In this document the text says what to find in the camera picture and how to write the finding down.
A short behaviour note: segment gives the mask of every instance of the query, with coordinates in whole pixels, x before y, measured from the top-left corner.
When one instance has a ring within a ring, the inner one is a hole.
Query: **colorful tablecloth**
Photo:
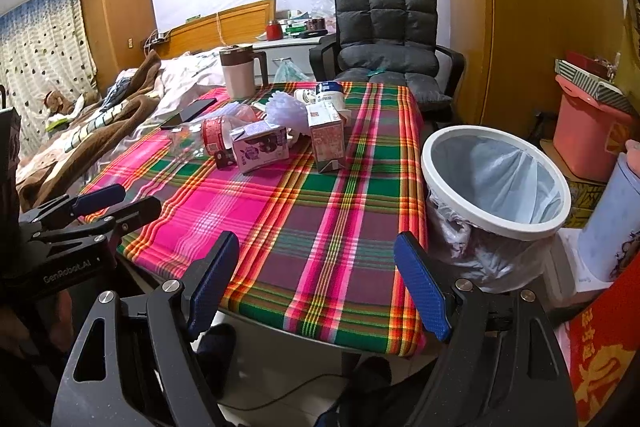
[[[119,183],[127,201],[149,195],[162,201],[161,217],[123,240],[123,254],[136,265],[180,277],[230,230],[241,253],[223,308],[304,337],[410,355],[421,325],[392,247],[405,230],[426,246],[422,117],[405,87],[343,85],[353,115],[347,169],[319,174],[308,137],[288,160],[248,175],[216,169],[211,159],[175,168],[167,133],[158,130],[85,192]],[[278,84],[255,100],[300,87],[314,84]],[[212,97],[218,103],[211,110],[228,102],[223,88],[203,98]]]

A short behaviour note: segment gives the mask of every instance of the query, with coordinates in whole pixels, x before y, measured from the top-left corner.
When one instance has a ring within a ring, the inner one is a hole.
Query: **gray cushioned chair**
[[[325,54],[333,52],[335,80],[407,86],[431,120],[448,121],[450,103],[464,70],[461,54],[436,45],[437,0],[335,0],[337,32],[309,52],[316,81],[327,75]],[[436,76],[440,51],[450,57],[448,78]]]

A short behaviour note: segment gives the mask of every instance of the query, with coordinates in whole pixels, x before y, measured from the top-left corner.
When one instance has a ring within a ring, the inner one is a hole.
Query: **smartphone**
[[[191,102],[187,107],[185,107],[182,111],[174,114],[169,120],[165,121],[160,129],[162,130],[172,130],[174,127],[178,127],[183,123],[187,123],[188,121],[193,120],[197,116],[201,115],[207,107],[215,104],[218,101],[216,98],[210,98],[208,100],[196,100],[195,102]]]

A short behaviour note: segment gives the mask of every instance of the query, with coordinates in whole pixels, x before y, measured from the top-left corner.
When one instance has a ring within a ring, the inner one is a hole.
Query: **person's hand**
[[[62,353],[70,348],[74,338],[74,327],[71,314],[71,295],[67,290],[58,294],[56,302],[57,320],[49,330],[49,340]],[[20,343],[29,340],[29,330],[24,326],[14,311],[7,306],[0,307],[0,349],[4,349],[16,357],[23,358]]]

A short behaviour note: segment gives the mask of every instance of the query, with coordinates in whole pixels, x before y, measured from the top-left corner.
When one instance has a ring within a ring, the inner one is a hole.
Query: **tile floor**
[[[266,403],[322,373],[340,374],[341,351],[218,312],[213,324],[221,322],[232,324],[238,334],[225,396],[220,401],[220,409],[230,422],[250,427],[311,427],[338,398],[345,380],[325,377],[264,409],[253,412],[233,409]],[[430,346],[430,354],[411,359],[386,357],[392,369],[392,383],[404,380],[431,362],[437,347]]]

